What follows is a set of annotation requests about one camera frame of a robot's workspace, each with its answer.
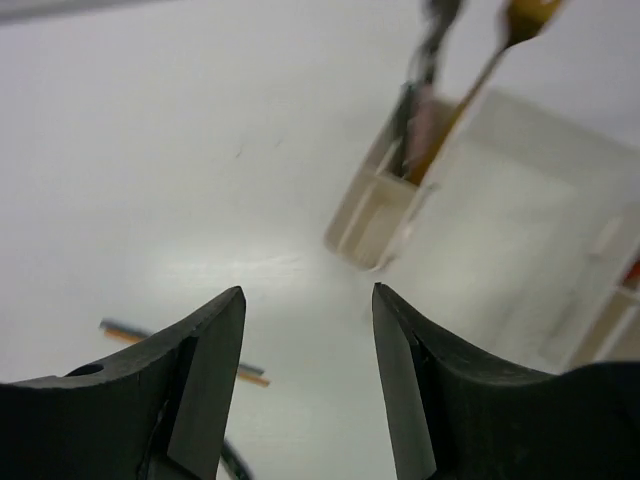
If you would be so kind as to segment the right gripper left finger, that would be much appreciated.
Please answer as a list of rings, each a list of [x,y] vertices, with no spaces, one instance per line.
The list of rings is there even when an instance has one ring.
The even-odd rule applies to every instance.
[[[5,479],[234,479],[225,437],[246,301],[230,288],[183,320],[69,374],[1,388]]]

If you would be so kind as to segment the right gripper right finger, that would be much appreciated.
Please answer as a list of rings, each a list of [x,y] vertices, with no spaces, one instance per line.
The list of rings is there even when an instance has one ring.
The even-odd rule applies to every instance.
[[[560,375],[501,359],[372,292],[378,369],[400,479],[635,479],[639,366]]]

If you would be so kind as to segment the orange chopstick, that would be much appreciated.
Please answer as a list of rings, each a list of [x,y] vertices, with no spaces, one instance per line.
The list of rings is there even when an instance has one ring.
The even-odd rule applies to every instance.
[[[138,343],[146,338],[150,337],[150,334],[146,332],[134,331],[131,329],[126,329],[124,327],[119,326],[101,326],[101,330],[104,332],[106,337],[118,339],[122,342],[127,343]],[[270,385],[270,381],[263,377],[264,371],[254,367],[247,365],[245,363],[240,363],[238,366],[238,370],[236,373],[236,377],[242,381],[258,385],[261,387],[268,387]]]

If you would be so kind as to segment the silver fork dark handle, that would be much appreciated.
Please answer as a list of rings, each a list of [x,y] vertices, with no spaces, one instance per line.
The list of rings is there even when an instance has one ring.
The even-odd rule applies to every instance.
[[[409,179],[435,136],[435,80],[439,53],[463,5],[464,1],[460,0],[421,2],[424,34],[409,62],[395,122],[401,159],[392,167],[392,172],[405,180]]]

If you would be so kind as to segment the gold fork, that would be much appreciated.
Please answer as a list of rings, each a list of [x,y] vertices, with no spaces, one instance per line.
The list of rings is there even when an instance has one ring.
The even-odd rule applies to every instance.
[[[414,185],[422,182],[447,137],[494,72],[507,50],[538,36],[562,5],[561,1],[512,0],[506,3],[499,15],[501,37],[497,50],[489,58],[474,84],[454,108],[446,122],[435,129],[435,136],[427,147],[426,153],[420,158],[417,167],[411,172],[409,182]]]

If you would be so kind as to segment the white utensil caddy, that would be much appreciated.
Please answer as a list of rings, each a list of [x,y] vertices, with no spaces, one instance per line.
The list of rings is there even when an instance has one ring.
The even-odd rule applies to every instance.
[[[639,356],[639,153],[532,103],[481,96],[420,186],[390,118],[327,247],[425,316],[548,372]]]

